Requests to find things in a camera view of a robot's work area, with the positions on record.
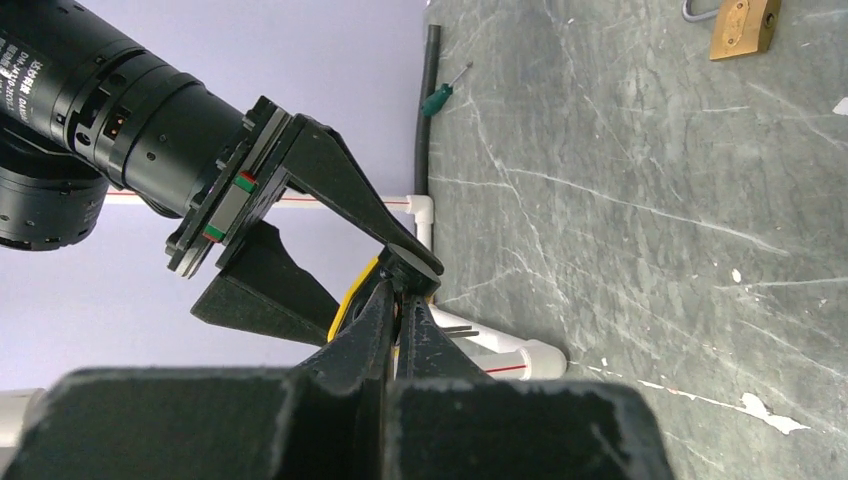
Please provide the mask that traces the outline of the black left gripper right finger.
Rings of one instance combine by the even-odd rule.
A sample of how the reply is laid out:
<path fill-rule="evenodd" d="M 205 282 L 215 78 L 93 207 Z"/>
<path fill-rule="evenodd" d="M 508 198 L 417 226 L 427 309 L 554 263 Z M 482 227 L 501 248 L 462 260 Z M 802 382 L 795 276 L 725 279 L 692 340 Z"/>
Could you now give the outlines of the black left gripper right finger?
<path fill-rule="evenodd" d="M 481 395 L 493 382 L 436 324 L 427 301 L 404 301 L 387 396 L 389 479 L 479 479 L 486 454 Z"/>

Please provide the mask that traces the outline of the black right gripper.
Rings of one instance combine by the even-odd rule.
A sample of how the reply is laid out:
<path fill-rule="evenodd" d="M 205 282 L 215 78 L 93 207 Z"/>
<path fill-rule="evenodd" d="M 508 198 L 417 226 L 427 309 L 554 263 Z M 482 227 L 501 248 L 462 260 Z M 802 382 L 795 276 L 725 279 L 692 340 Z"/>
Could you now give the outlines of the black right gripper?
<path fill-rule="evenodd" d="M 327 343 L 339 303 L 263 220 L 287 185 L 317 199 L 383 245 L 400 246 L 436 274 L 444 266 L 392 215 L 342 136 L 304 114 L 257 100 L 215 160 L 217 176 L 189 203 L 166 242 L 168 269 L 199 270 L 213 246 L 226 247 L 217 275 L 191 308 L 213 326 L 313 346 Z"/>

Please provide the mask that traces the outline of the yellow black padlock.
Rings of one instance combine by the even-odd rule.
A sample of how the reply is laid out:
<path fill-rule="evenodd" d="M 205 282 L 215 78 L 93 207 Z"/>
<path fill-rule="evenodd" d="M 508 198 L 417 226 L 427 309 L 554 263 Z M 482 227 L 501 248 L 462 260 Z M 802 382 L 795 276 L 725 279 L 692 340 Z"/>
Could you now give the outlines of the yellow black padlock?
<path fill-rule="evenodd" d="M 429 299 L 441 286 L 439 275 L 413 252 L 396 244 L 387 244 L 359 274 L 345 293 L 326 340 L 332 342 L 364 310 L 377 286 L 388 281 L 393 297 L 419 295 Z"/>

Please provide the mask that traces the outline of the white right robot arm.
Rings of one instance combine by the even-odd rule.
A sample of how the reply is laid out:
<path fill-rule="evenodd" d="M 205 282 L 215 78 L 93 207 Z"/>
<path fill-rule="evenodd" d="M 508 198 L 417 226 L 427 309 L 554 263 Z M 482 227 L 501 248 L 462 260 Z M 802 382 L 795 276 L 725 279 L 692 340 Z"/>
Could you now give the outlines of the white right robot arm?
<path fill-rule="evenodd" d="M 382 283 L 426 297 L 443 265 L 389 212 L 342 137 L 266 97 L 240 112 L 74 1 L 1 5 L 1 244 L 77 244 L 109 188 L 178 221 L 169 268 L 193 276 L 215 245 L 218 275 L 192 307 L 224 328 L 321 346 Z M 381 243 L 337 302 L 285 250 L 266 213 L 307 194 Z"/>

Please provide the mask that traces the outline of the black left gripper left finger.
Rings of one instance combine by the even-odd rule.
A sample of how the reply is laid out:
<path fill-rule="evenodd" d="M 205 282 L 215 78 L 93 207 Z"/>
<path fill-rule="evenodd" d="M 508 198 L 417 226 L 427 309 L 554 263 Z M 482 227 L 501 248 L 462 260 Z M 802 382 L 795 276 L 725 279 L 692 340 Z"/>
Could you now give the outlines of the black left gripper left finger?
<path fill-rule="evenodd" d="M 375 479 L 395 340 L 395 293 L 377 284 L 355 321 L 308 362 L 298 408 L 298 471 L 306 479 Z"/>

